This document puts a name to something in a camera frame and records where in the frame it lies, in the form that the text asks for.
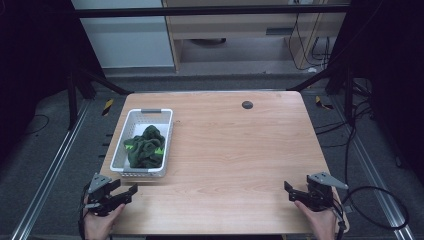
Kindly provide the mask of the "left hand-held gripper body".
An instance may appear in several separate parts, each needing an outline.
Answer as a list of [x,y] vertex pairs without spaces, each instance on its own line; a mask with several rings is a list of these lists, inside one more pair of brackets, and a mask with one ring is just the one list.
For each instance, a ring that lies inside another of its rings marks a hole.
[[111,193],[107,192],[107,184],[113,182],[110,177],[95,173],[88,187],[88,198],[84,208],[98,216],[107,216],[119,205]]

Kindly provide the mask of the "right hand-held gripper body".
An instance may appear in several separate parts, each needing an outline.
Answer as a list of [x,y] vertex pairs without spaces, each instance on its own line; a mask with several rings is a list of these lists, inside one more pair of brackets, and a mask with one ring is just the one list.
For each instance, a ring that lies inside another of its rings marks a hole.
[[328,209],[334,202],[334,188],[349,189],[346,183],[341,182],[329,173],[320,172],[308,175],[307,194],[302,203],[314,212]]

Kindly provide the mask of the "person's left hand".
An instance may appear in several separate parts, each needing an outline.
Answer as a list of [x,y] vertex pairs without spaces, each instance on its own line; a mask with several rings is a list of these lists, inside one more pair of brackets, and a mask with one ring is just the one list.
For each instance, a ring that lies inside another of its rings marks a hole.
[[100,217],[83,210],[83,240],[107,240],[126,205],[120,204],[107,216]]

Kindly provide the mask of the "person's right hand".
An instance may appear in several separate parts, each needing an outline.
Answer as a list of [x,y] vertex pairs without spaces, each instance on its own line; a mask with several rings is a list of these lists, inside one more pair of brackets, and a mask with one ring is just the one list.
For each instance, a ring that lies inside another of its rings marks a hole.
[[336,216],[331,209],[314,212],[300,201],[294,204],[307,218],[317,240],[335,240]]

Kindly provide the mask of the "dark green cloth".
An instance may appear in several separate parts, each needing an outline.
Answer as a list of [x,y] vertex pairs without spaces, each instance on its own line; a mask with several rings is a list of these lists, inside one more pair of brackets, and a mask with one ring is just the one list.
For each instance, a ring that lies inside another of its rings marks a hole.
[[141,135],[124,141],[131,168],[159,168],[164,158],[165,137],[149,125]]

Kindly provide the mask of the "white plastic basket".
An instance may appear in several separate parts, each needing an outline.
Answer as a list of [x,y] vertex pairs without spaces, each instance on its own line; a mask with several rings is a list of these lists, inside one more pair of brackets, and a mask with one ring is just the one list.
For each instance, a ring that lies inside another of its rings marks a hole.
[[[141,135],[149,126],[154,125],[165,137],[164,158],[159,168],[131,168],[124,141]],[[123,177],[163,177],[166,173],[167,158],[173,127],[171,109],[131,109],[126,117],[119,140],[110,163],[110,170]]]

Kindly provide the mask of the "yellow black striped tape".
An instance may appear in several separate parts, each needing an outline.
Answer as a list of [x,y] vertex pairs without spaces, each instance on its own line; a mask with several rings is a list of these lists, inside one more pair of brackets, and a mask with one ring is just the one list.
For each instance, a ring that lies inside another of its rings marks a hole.
[[113,103],[114,103],[114,99],[112,99],[112,98],[111,99],[108,99],[106,101],[106,103],[104,105],[104,108],[102,110],[101,116],[107,116],[108,115],[108,113],[109,113],[109,111],[110,111]]
[[315,96],[315,105],[319,108],[332,110],[334,109],[333,105],[331,104],[324,104],[319,96]]

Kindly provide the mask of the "black metal stand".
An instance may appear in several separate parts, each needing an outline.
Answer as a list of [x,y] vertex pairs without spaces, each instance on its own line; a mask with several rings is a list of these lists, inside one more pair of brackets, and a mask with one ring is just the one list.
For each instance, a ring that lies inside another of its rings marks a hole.
[[69,106],[69,130],[74,128],[78,120],[76,91],[79,90],[84,99],[93,99],[96,96],[96,91],[91,84],[92,81],[101,84],[119,95],[131,94],[131,91],[125,90],[109,82],[105,77],[95,74],[92,71],[83,68],[71,70],[66,80]]
[[300,92],[324,78],[329,79],[325,87],[327,94],[334,95],[344,89],[344,116],[350,120],[353,117],[353,70],[348,63],[330,64],[325,70],[313,75],[306,81],[288,88],[288,91]]

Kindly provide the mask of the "white cabinet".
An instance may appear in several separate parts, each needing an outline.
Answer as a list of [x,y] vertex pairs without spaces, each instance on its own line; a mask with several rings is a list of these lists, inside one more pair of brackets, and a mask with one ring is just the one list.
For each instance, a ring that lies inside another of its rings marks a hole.
[[[76,10],[161,8],[161,0],[71,0]],[[173,67],[164,17],[84,18],[81,23],[104,69]]]

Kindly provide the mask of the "black curtain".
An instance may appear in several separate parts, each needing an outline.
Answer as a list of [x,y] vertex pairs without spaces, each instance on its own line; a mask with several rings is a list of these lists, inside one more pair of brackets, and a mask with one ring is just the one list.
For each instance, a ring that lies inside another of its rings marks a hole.
[[68,44],[78,66],[102,67],[80,20],[63,16],[72,0],[0,0],[0,168],[44,98],[67,88]]
[[424,185],[424,0],[350,0],[331,61],[371,82],[371,102],[400,158]]

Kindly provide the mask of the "aluminium floor rail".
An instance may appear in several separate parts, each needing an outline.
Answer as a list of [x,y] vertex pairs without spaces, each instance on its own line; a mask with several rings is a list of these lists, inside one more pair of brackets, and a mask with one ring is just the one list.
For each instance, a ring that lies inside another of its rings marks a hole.
[[382,189],[387,189],[387,185],[372,163],[371,157],[357,133],[350,138],[349,146],[354,150],[367,180],[374,186],[373,191],[389,225],[393,228],[396,238],[398,240],[415,240],[415,236],[408,224],[403,228],[398,228],[402,223],[406,222],[406,213],[402,212],[400,204],[396,202],[393,196],[382,192]]
[[66,135],[56,152],[52,163],[50,164],[46,174],[44,175],[32,201],[30,202],[25,214],[19,221],[13,231],[10,240],[27,240],[34,224],[36,223],[41,210],[51,192],[51,189],[56,182],[56,179],[61,171],[61,168],[73,146],[73,143],[81,129],[81,126],[86,118],[87,111],[91,105],[91,100],[83,100],[81,109],[77,113],[77,119],[74,126],[66,132]]

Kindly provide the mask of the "black horizontal frame bar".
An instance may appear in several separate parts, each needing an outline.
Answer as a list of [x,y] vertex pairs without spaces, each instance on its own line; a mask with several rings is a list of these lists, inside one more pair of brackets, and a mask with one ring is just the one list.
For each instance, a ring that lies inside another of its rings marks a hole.
[[167,8],[83,9],[71,12],[78,18],[108,17],[156,17],[156,16],[205,16],[246,14],[297,14],[297,13],[342,13],[350,9],[349,4],[312,5],[255,5],[255,6],[201,6]]

